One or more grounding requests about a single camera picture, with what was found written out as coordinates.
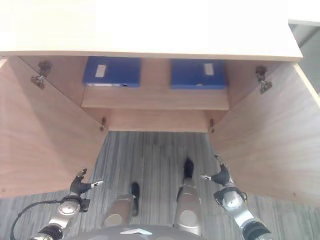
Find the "cabinet shelf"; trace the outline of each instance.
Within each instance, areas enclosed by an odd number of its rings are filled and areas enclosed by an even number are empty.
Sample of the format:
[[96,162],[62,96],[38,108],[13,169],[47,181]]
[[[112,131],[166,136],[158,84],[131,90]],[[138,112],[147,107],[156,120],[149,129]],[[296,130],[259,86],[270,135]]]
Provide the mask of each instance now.
[[227,89],[170,89],[170,60],[143,59],[140,87],[87,86],[84,108],[228,110]]

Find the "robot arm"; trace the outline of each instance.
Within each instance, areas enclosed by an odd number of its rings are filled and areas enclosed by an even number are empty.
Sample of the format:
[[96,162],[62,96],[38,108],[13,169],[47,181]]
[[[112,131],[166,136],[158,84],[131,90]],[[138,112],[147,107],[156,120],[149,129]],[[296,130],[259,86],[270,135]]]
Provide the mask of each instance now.
[[245,240],[272,240],[271,232],[248,210],[247,194],[240,191],[232,179],[227,165],[220,161],[219,156],[214,155],[218,160],[221,171],[213,176],[201,175],[205,180],[211,180],[223,186],[223,189],[214,194],[218,205],[223,207],[227,214],[232,217],[238,225],[242,237]]
[[56,215],[50,219],[30,240],[60,240],[64,236],[64,230],[69,222],[78,213],[86,213],[89,208],[90,199],[81,198],[81,194],[89,191],[91,188],[100,186],[104,181],[94,183],[83,183],[84,175],[87,169],[82,169],[74,178],[70,185],[70,192],[60,202]]

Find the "black shoe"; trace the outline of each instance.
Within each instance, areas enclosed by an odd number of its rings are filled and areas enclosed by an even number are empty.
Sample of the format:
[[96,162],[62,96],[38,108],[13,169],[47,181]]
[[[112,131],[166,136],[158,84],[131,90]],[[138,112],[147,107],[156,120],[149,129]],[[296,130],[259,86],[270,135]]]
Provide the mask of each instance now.
[[183,179],[192,178],[193,174],[194,174],[194,163],[189,158],[187,158],[184,162],[184,167],[183,167]]
[[139,198],[140,198],[140,187],[137,182],[131,184],[130,193],[134,195],[132,216],[136,217],[139,214]]

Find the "cabinet top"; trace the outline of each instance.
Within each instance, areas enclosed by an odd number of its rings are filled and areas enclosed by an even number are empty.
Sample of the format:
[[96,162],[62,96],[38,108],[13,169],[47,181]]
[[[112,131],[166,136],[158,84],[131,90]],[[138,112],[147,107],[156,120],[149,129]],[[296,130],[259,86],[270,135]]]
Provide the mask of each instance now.
[[285,1],[0,1],[3,56],[302,57],[288,27]]

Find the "floor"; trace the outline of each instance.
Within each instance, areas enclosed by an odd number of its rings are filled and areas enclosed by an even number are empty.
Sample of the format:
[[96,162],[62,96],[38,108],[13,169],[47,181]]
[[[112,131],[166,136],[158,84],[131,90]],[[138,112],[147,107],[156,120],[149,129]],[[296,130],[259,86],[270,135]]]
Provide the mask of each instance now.
[[[91,176],[92,180],[103,179],[104,185],[87,194],[91,199],[89,211],[73,220],[66,236],[99,228],[108,206],[117,195],[128,192],[132,181],[137,181],[141,188],[140,214],[133,223],[172,226],[187,156],[195,163],[194,180],[202,199],[204,238],[240,240],[237,226],[213,198],[218,186],[200,180],[200,174],[218,171],[207,136],[204,133],[167,132],[109,132]],[[59,191],[0,199],[0,240],[10,239],[11,224],[25,206],[40,200],[61,199],[66,193]],[[252,194],[249,194],[248,205],[272,231],[274,239],[320,239],[319,208]],[[48,222],[56,210],[56,204],[28,210],[16,226],[16,238],[28,239]]]

